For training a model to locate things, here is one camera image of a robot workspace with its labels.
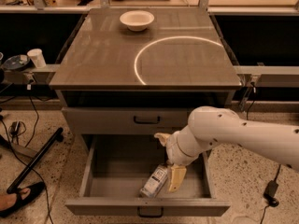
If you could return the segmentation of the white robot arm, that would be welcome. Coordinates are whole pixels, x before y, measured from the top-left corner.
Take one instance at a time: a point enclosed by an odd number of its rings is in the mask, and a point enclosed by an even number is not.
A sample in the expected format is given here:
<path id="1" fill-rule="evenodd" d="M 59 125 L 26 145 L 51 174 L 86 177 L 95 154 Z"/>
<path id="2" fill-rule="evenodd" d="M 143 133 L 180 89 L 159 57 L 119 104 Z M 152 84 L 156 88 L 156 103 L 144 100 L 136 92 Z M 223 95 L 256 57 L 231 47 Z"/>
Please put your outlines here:
<path id="1" fill-rule="evenodd" d="M 154 137 L 166 148 L 170 192 L 179 189 L 186 167 L 201 153 L 225 143 L 239 145 L 299 170 L 298 126 L 244 120 L 231 109 L 198 107 L 189 115 L 182 130 L 172 134 L 156 133 Z"/>

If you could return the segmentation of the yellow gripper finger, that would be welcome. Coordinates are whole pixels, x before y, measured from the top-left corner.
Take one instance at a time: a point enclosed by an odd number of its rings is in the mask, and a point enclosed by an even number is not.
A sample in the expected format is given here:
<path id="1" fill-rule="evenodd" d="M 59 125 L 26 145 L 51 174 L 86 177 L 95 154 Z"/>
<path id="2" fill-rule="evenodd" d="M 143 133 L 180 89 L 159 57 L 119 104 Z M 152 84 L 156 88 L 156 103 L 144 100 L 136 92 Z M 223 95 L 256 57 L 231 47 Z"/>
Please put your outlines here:
<path id="1" fill-rule="evenodd" d="M 185 166 L 180 166 L 172 164 L 168 166 L 168 177 L 169 177 L 169 192 L 176 192 L 179 190 L 184 177 L 186 175 L 187 168 Z"/>
<path id="2" fill-rule="evenodd" d="M 154 137 L 159 140 L 160 144 L 163 147 L 167 147 L 167 145 L 168 145 L 168 139 L 170 137 L 169 133 L 156 133 L 154 135 Z"/>

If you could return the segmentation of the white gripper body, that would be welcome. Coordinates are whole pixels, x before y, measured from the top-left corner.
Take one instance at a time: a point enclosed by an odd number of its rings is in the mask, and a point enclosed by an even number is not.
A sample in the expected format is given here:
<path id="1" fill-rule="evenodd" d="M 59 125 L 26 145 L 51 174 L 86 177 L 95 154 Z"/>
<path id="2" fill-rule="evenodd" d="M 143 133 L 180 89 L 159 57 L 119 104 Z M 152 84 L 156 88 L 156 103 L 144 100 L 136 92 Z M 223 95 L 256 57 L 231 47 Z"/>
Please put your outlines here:
<path id="1" fill-rule="evenodd" d="M 201 153 L 211 149 L 207 141 L 196 138 L 189 128 L 172 133 L 166 139 L 165 147 L 169 161 L 177 166 L 188 166 Z"/>

